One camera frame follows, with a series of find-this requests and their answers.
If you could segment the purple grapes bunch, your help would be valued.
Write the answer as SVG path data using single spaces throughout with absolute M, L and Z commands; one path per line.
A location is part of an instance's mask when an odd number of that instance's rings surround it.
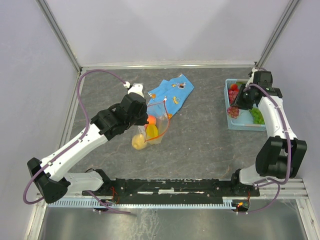
M 237 119 L 240 115 L 240 109 L 237 106 L 230 106 L 227 108 L 227 114 L 232 119 Z

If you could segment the green grapes bunch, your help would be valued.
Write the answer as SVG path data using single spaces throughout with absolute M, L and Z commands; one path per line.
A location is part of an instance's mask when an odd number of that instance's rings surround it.
M 252 120 L 255 125 L 264 125 L 265 124 L 263 115 L 258 108 L 252 108 L 249 110 L 249 112 L 252 116 Z

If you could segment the clear zip bag orange zipper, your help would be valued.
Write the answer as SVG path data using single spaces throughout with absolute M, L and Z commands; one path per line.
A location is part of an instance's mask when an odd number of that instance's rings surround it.
M 147 124 L 138 126 L 139 137 L 144 145 L 160 144 L 170 125 L 170 114 L 166 106 L 167 98 L 147 105 Z

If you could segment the yellow banana toy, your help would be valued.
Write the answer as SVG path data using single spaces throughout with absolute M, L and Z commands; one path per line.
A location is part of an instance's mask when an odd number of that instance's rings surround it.
M 147 125 L 145 132 L 148 139 L 157 138 L 159 136 L 159 130 L 157 126 L 153 124 Z

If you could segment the yellow lemon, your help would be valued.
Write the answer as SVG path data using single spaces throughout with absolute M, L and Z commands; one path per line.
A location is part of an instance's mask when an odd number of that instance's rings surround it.
M 143 134 L 136 134 L 132 137 L 131 145 L 136 150 L 142 150 L 147 147 L 147 142 Z

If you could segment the orange peach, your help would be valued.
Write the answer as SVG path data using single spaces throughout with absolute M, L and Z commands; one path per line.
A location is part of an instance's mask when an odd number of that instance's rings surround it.
M 153 115 L 149 115 L 147 118 L 147 125 L 156 125 L 157 124 L 157 118 Z

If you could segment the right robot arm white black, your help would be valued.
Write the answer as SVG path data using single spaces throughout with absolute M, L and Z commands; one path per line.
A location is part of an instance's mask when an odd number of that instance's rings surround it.
M 307 143 L 299 140 L 291 129 L 283 107 L 283 95 L 273 87 L 272 73 L 254 67 L 247 83 L 239 87 L 232 107 L 258 109 L 263 117 L 267 140 L 256 156 L 255 164 L 232 174 L 229 189 L 236 196 L 248 188 L 278 187 L 294 178 L 307 151 Z

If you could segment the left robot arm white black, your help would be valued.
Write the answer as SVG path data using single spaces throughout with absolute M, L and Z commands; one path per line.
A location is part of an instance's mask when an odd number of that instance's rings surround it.
M 67 193 L 86 190 L 106 195 L 111 183 L 101 169 L 85 173 L 69 173 L 69 170 L 88 153 L 130 127 L 144 126 L 147 118 L 146 99 L 131 92 L 120 103 L 100 110 L 76 137 L 55 153 L 43 159 L 31 158 L 27 162 L 30 181 L 36 185 L 42 200 L 51 204 Z

